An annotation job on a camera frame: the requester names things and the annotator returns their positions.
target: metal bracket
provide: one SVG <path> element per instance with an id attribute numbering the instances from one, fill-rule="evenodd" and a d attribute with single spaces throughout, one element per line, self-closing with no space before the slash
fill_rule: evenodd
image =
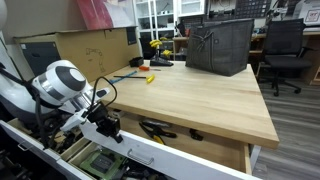
<path id="1" fill-rule="evenodd" d="M 200 135 L 197 133 L 197 130 L 195 130 L 195 129 L 190 129 L 190 130 L 189 130 L 189 133 L 191 134 L 191 138 L 192 138 L 192 139 L 198 140 L 198 141 L 202 141 L 202 140 L 203 140 L 203 136 L 200 136 Z"/>

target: black mount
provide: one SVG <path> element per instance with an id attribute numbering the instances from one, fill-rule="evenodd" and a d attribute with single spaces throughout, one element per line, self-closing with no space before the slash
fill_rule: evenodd
<path id="1" fill-rule="evenodd" d="M 120 120 L 109 116 L 102 102 L 98 103 L 93 109 L 94 110 L 88 115 L 88 120 L 91 123 L 97 124 L 97 132 L 107 137 L 111 136 L 117 143 L 122 142 L 123 139 L 121 135 L 118 135 Z"/>

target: yellow tool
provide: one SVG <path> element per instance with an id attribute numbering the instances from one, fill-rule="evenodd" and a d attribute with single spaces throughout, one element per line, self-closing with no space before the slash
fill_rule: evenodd
<path id="1" fill-rule="evenodd" d="M 151 47 L 157 47 L 159 45 L 162 45 L 162 42 L 160 40 L 152 40 L 149 44 L 151 45 Z"/>
<path id="2" fill-rule="evenodd" d="M 160 41 L 166 41 L 166 40 L 168 40 L 166 37 L 161 37 L 160 38 Z"/>
<path id="3" fill-rule="evenodd" d="M 164 50 L 163 51 L 163 55 L 165 55 L 167 58 L 170 58 L 170 54 L 172 53 L 172 51 L 169 50 Z"/>
<path id="4" fill-rule="evenodd" d="M 154 78 L 155 75 L 152 74 L 151 76 L 147 76 L 147 77 L 142 77 L 142 76 L 113 76 L 113 77 L 120 77 L 120 78 L 139 78 L 139 79 L 146 79 L 147 84 L 151 83 Z"/>

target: wooden tabletop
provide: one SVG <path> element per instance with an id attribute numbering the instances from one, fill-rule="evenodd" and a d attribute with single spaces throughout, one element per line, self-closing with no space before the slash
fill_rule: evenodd
<path id="1" fill-rule="evenodd" d="M 161 71 L 138 70 L 136 75 L 155 74 L 150 84 L 132 78 L 115 83 L 118 98 L 110 106 L 250 144 L 277 147 L 279 139 L 250 65 L 232 77 L 188 68 L 178 61 L 172 67 L 151 68 Z M 125 67 L 106 77 L 113 79 L 134 70 L 137 68 Z M 113 97 L 112 91 L 103 101 Z"/>

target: screwdriver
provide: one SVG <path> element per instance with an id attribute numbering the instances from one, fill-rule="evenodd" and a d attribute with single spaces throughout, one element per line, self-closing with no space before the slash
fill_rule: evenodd
<path id="1" fill-rule="evenodd" d="M 119 78 L 138 78 L 138 79 L 146 79 L 147 83 L 151 83 L 154 78 L 155 78 L 155 75 L 152 74 L 151 76 L 113 76 L 113 77 L 119 77 Z"/>
<path id="2" fill-rule="evenodd" d="M 142 71 L 161 71 L 161 69 L 150 69 L 150 67 L 147 66 L 139 66 L 139 69 Z"/>

